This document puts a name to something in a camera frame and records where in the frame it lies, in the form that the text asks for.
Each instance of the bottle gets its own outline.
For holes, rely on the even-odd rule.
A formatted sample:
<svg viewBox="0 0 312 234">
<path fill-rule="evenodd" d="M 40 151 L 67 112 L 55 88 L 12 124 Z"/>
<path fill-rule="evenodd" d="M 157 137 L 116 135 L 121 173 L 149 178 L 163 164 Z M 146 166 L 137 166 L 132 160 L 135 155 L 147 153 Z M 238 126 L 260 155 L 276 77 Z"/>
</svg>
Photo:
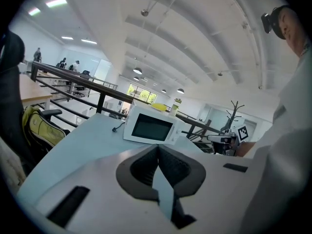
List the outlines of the bottle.
<svg viewBox="0 0 312 234">
<path fill-rule="evenodd" d="M 177 110 L 179 109 L 179 105 L 181 104 L 181 102 L 182 102 L 181 99 L 179 99 L 179 98 L 175 99 L 175 101 L 171 107 L 169 115 L 176 116 Z"/>
</svg>

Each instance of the power cord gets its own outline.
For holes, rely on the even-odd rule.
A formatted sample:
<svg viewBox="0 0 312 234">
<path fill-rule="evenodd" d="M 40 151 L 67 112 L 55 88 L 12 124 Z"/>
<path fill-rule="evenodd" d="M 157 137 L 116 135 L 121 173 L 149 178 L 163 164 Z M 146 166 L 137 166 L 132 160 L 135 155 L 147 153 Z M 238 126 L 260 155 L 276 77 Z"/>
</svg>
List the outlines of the power cord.
<svg viewBox="0 0 312 234">
<path fill-rule="evenodd" d="M 112 131 L 113 131 L 114 133 L 116 133 L 116 132 L 117 132 L 117 129 L 118 129 L 119 127 L 121 127 L 124 123 L 125 123 L 125 122 L 121 123 L 120 126 L 118 126 L 118 127 L 114 127 L 114 128 L 112 129 Z"/>
</svg>

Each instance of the microwave window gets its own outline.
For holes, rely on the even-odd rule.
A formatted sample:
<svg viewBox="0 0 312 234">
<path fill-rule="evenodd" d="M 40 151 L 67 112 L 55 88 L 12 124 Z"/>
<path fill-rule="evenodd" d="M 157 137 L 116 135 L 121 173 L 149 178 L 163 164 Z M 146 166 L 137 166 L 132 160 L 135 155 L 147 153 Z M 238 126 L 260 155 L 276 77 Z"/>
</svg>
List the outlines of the microwave window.
<svg viewBox="0 0 312 234">
<path fill-rule="evenodd" d="M 173 123 L 139 114 L 132 136 L 164 141 Z"/>
</svg>

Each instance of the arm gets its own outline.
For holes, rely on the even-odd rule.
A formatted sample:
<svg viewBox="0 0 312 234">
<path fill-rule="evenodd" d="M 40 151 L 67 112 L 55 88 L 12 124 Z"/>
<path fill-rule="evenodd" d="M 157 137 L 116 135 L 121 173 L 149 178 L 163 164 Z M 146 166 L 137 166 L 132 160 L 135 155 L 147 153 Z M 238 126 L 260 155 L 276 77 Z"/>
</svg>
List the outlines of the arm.
<svg viewBox="0 0 312 234">
<path fill-rule="evenodd" d="M 241 143 L 236 151 L 236 156 L 243 157 L 254 145 L 255 142 Z"/>
</svg>

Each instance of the white microwave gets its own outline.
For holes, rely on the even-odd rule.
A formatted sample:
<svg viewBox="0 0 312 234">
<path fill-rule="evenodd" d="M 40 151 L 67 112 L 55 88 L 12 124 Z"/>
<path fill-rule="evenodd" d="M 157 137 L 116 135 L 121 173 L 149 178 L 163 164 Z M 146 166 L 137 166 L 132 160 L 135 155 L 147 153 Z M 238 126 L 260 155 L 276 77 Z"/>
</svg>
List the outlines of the white microwave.
<svg viewBox="0 0 312 234">
<path fill-rule="evenodd" d="M 184 126 L 184 121 L 168 112 L 134 99 L 126 118 L 123 138 L 148 144 L 174 145 Z"/>
</svg>

